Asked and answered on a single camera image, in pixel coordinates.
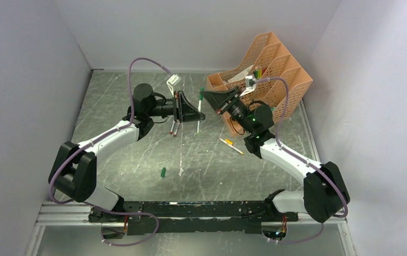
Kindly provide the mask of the white pen yellow tip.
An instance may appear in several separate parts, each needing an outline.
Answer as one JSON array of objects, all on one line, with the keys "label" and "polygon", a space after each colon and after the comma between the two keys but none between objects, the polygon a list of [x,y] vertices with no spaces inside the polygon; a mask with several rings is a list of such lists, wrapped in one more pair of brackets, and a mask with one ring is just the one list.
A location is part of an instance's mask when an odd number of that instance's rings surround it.
[{"label": "white pen yellow tip", "polygon": [[244,153],[243,153],[240,149],[234,147],[231,143],[227,142],[226,140],[224,140],[224,139],[222,139],[222,138],[220,138],[219,140],[220,140],[222,143],[226,144],[226,145],[227,145],[228,147],[230,147],[231,149],[233,149],[233,150],[235,150],[236,152],[238,152],[239,154],[244,155]]}]

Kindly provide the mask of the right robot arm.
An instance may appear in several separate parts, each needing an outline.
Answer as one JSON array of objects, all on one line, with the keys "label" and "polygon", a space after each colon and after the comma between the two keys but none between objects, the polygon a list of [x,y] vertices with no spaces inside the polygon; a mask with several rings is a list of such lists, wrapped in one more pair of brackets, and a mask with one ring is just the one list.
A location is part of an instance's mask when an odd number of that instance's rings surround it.
[{"label": "right robot arm", "polygon": [[258,101],[250,110],[239,98],[237,88],[228,91],[201,91],[211,108],[219,115],[228,113],[244,129],[244,144],[248,152],[285,170],[298,180],[302,191],[279,191],[269,197],[265,215],[277,221],[285,213],[305,213],[324,223],[331,217],[344,218],[350,201],[338,166],[305,158],[270,132],[274,125],[271,108]]}]

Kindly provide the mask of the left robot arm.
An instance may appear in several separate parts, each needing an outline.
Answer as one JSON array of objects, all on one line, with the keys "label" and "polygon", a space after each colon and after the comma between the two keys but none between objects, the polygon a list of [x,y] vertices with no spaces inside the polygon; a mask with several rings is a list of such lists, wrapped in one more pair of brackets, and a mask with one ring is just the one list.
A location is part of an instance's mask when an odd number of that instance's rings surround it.
[{"label": "left robot arm", "polygon": [[139,84],[134,88],[127,115],[114,127],[78,144],[67,141],[60,146],[48,179],[50,195],[58,190],[76,202],[103,209],[104,216],[112,222],[121,220],[124,199],[97,182],[98,164],[145,137],[155,124],[153,117],[172,117],[180,123],[205,120],[183,91],[166,98],[154,92],[151,85]]}]

